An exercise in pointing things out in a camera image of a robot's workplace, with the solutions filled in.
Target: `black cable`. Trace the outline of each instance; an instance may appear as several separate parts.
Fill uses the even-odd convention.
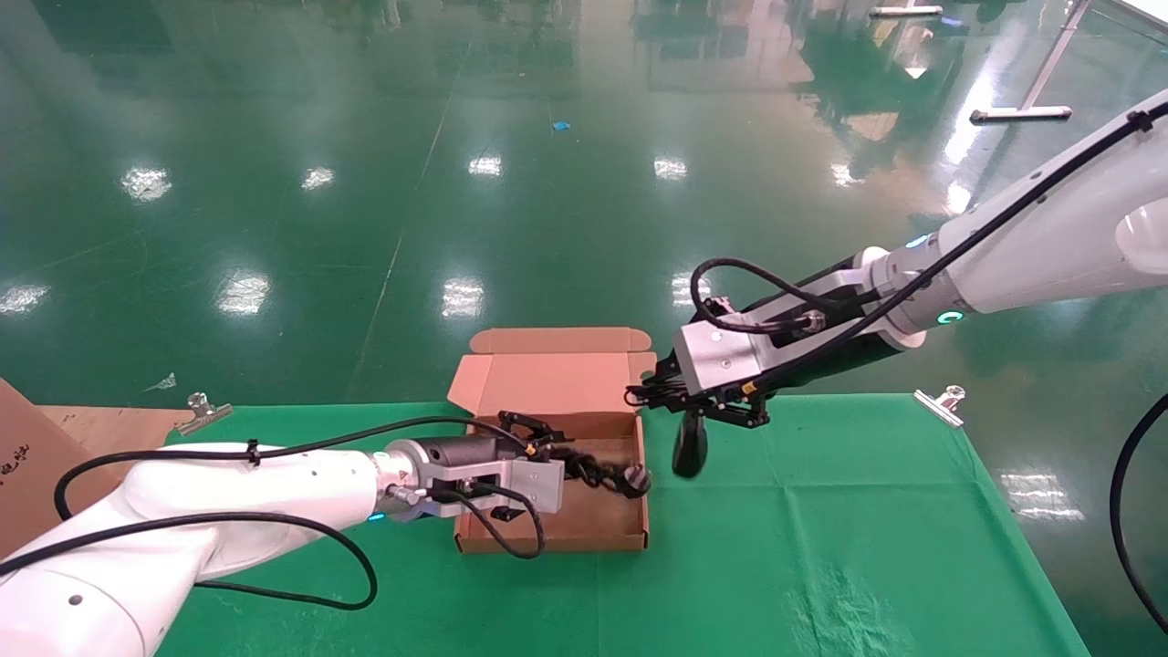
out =
[[[256,587],[249,587],[244,585],[232,585],[228,582],[200,582],[200,585],[208,588],[223,588],[230,590],[237,590],[243,593],[252,593],[256,595],[263,595],[266,597],[276,597],[279,600],[290,600],[293,602],[306,602],[310,604],[320,604],[322,607],[332,607],[333,609],[343,609],[346,611],[356,611],[357,609],[364,609],[373,603],[374,599],[377,597],[377,574],[374,573],[373,563],[369,561],[369,556],[353,542],[352,539],[342,534],[341,532],[318,523],[315,520],[310,520],[308,518],[301,518],[299,516],[287,516],[285,513],[269,513],[258,511],[224,511],[215,513],[194,513],[190,516],[175,516],[173,518],[160,518],[157,520],[145,520],[142,523],[133,523],[131,525],[121,525],[120,527],[111,527],[109,530],[102,530],[98,532],[91,532],[88,534],[82,534],[79,537],[74,537],[71,539],[65,539],[60,542],[47,545],[44,547],[27,552],[19,556],[14,556],[7,561],[0,562],[0,578],[14,573],[21,568],[27,568],[37,561],[44,561],[46,559],[51,559],[58,556],[72,549],[79,547],[86,547],[97,542],[128,537],[132,534],[140,534],[142,532],[152,532],[154,530],[166,530],[171,527],[183,527],[187,525],[201,525],[203,523],[281,523],[285,525],[296,525],[298,527],[305,527],[314,532],[320,532],[328,538],[335,540],[336,542],[345,546],[353,556],[361,563],[361,568],[364,569],[366,579],[369,580],[369,595],[364,597],[361,602],[340,602],[336,600],[329,600],[327,597],[320,597],[317,595],[306,595],[300,593],[285,593],[279,590],[262,589]]]
[[[1124,480],[1127,478],[1127,466],[1132,463],[1132,455],[1135,454],[1135,448],[1140,445],[1140,441],[1143,440],[1148,429],[1156,423],[1156,420],[1160,420],[1160,416],[1166,410],[1168,410],[1168,395],[1160,397],[1160,401],[1143,414],[1140,422],[1132,429],[1132,435],[1127,436],[1127,441],[1124,442],[1124,448],[1119,450],[1119,461],[1115,463],[1115,471],[1111,476],[1111,495],[1107,502],[1107,512],[1111,517],[1111,538],[1115,542],[1115,554],[1119,555],[1119,565],[1124,567],[1127,581],[1135,590],[1136,597],[1143,603],[1143,608],[1152,615],[1152,620],[1160,625],[1160,629],[1164,634],[1168,634],[1168,620],[1156,608],[1155,601],[1152,600],[1152,594],[1148,593],[1148,589],[1143,588],[1143,582],[1132,567],[1132,560],[1127,555],[1127,541],[1124,540],[1124,523],[1120,518]]]
[[[408,429],[410,427],[420,427],[423,424],[466,424],[468,427],[478,427],[480,429],[486,429],[502,438],[509,440],[520,447],[521,454],[527,454],[528,442],[520,438],[510,431],[506,431],[494,424],[488,424],[479,420],[473,420],[471,417],[445,417],[445,416],[433,416],[433,417],[413,417],[411,420],[402,420],[401,422],[392,422],[389,424],[382,424],[381,427],[374,427],[371,429],[362,429],[360,431],[354,431],[352,434],[346,434],[343,436],[336,436],[334,438],[326,438],[322,441],[317,441],[303,445],[273,449],[267,451],[200,451],[200,450],[179,450],[179,449],[167,449],[167,450],[150,450],[150,451],[119,451],[116,454],[107,454],[105,456],[98,456],[85,461],[71,468],[68,472],[61,476],[57,480],[57,486],[53,491],[53,504],[56,506],[57,516],[62,520],[68,520],[72,517],[72,512],[69,511],[69,504],[65,500],[65,491],[69,489],[69,484],[79,477],[81,475],[93,470],[95,468],[100,468],[102,465],[109,465],[111,463],[123,463],[126,461],[252,461],[264,458],[274,458],[279,456],[292,456],[294,454],[301,454],[305,451],[313,451],[318,449],[325,449],[342,443],[348,443],[357,441],[361,438],[368,438],[369,436],[375,436],[377,434],[385,434],[389,431],[397,431],[399,429]]]
[[[697,314],[700,314],[702,319],[704,319],[712,326],[722,328],[723,331],[730,331],[731,333],[753,333],[757,336],[771,336],[774,333],[790,333],[799,328],[806,328],[811,324],[811,321],[808,319],[799,318],[799,319],[787,319],[783,321],[771,321],[767,324],[731,324],[729,321],[719,319],[717,316],[710,312],[710,309],[705,307],[705,304],[702,302],[702,292],[700,289],[702,276],[704,276],[707,271],[718,267],[730,267],[734,269],[742,269],[743,271],[749,271],[755,276],[758,276],[763,281],[766,281],[767,283],[777,286],[784,292],[800,298],[807,302],[807,304],[809,304],[811,306],[823,312],[830,312],[843,305],[837,300],[805,292],[800,290],[798,286],[787,283],[783,278],[779,278],[778,276],[771,274],[770,271],[763,269],[762,267],[758,267],[757,264],[751,264],[746,261],[738,258],[710,258],[703,262],[702,264],[697,265],[697,269],[695,269],[694,272],[689,276],[689,298],[691,302],[694,302],[694,309],[697,311]]]
[[[1041,202],[1045,199],[1045,194],[1050,192],[1056,185],[1069,178],[1072,173],[1085,166],[1091,160],[1096,159],[1105,151],[1121,141],[1122,139],[1129,137],[1138,131],[1148,131],[1152,129],[1152,124],[1168,115],[1168,103],[1162,103],[1148,111],[1136,111],[1127,115],[1127,123],[1111,131],[1110,133],[1101,137],[1094,144],[1087,146],[1082,153],[1073,155],[1065,164],[1056,168],[1047,178],[1040,180],[1033,188],[1030,188],[1026,194],[1023,194],[1018,200],[1010,203],[1004,210],[1002,210],[997,216],[986,222],[983,226],[974,230],[966,237],[960,244],[953,248],[950,253],[937,258],[937,262],[926,267],[919,276],[915,277],[909,282],[908,285],[901,288],[888,300],[877,306],[872,312],[868,313],[865,317],[856,321],[847,330],[841,331],[822,345],[813,348],[812,351],[793,358],[783,365],[778,365],[766,373],[762,374],[753,381],[749,381],[744,385],[744,388],[752,390],[759,390],[762,394],[766,394],[772,390],[773,386],[779,383],[783,376],[790,373],[797,367],[801,367],[815,360],[823,358],[826,354],[840,348],[848,340],[858,336],[863,330],[868,328],[882,317],[892,311],[896,306],[901,305],[905,299],[911,297],[917,290],[927,285],[938,274],[945,270],[948,265],[953,264],[957,258],[964,256],[974,247],[983,242],[987,237],[993,235],[999,228],[1006,226],[1011,219],[1014,219],[1020,212],[1029,207],[1034,202]]]
[[[552,461],[564,462],[564,478],[579,479],[590,489],[604,486],[616,491],[616,479],[624,468],[613,463],[600,463],[591,454],[576,451],[571,448],[555,448],[548,455]]]
[[[531,500],[528,499],[527,496],[517,493],[510,489],[487,484],[485,482],[475,482],[474,484],[471,484],[471,490],[501,495],[522,504],[523,507],[527,509],[527,514],[531,517],[531,524],[535,525],[535,549],[531,552],[522,552],[515,548],[507,541],[506,538],[503,538],[499,530],[495,528],[495,524],[487,518],[487,514],[484,513],[481,509],[475,506],[474,503],[472,503],[465,495],[458,491],[430,491],[430,497],[436,502],[442,502],[439,498],[446,498],[447,500],[453,500],[465,506],[471,513],[474,514],[475,518],[479,519],[480,523],[482,523],[482,526],[487,528],[487,533],[491,534],[491,538],[495,539],[495,542],[498,542],[507,554],[520,559],[535,559],[536,556],[543,554],[543,548],[547,545],[547,537],[543,533],[543,520],[540,519],[540,513],[536,512],[535,505],[531,504]]]

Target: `green tablecloth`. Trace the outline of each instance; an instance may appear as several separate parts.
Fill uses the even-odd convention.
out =
[[[646,414],[647,552],[464,556],[449,521],[368,523],[350,535],[378,572],[373,607],[195,589],[159,653],[1087,655],[964,433],[910,395],[786,396],[770,410],[763,429],[711,426],[694,482],[669,471],[677,417]],[[237,408],[193,438],[296,444],[451,413]],[[458,431],[427,429],[403,435]],[[366,586],[332,541],[235,581],[346,600]]]

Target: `metal clamp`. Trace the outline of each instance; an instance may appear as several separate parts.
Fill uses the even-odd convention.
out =
[[[946,424],[959,428],[965,421],[957,416],[957,404],[965,399],[965,388],[961,386],[950,386],[945,392],[932,397],[922,390],[912,393],[912,396],[934,415],[945,421]]]
[[[204,393],[195,393],[187,397],[187,406],[194,412],[195,416],[189,422],[180,424],[176,430],[179,435],[189,436],[199,429],[216,422],[231,415],[231,404],[224,403],[223,406],[211,406],[207,401],[207,395]]]

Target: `white robotic arm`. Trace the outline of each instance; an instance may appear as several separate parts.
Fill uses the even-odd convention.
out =
[[[540,457],[550,443],[523,444],[482,435],[399,440],[374,454],[317,449],[258,464],[245,457],[258,445],[203,444],[200,451],[239,458],[139,463],[110,496],[19,549],[0,573],[14,559],[76,537],[208,512],[280,513],[333,530],[378,513],[401,521],[450,517],[466,512],[467,504],[555,513],[564,462]],[[530,502],[484,492],[480,484]],[[320,535],[280,521],[217,521],[124,535],[37,560],[0,575],[0,645],[18,657],[153,655],[196,582],[274,559]]]
[[[869,247],[795,285],[731,258],[703,263],[690,281],[697,313],[654,374],[628,388],[640,406],[686,414],[674,471],[701,470],[705,419],[765,424],[779,389],[920,347],[930,328],[1168,284],[1166,115],[1168,90],[939,231],[891,253]],[[702,274],[726,265],[785,290],[741,311],[700,299]]]

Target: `box lid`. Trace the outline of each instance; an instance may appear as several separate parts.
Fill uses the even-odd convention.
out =
[[[625,386],[655,366],[649,346],[627,327],[491,328],[471,339],[446,399],[478,416],[631,414]]]

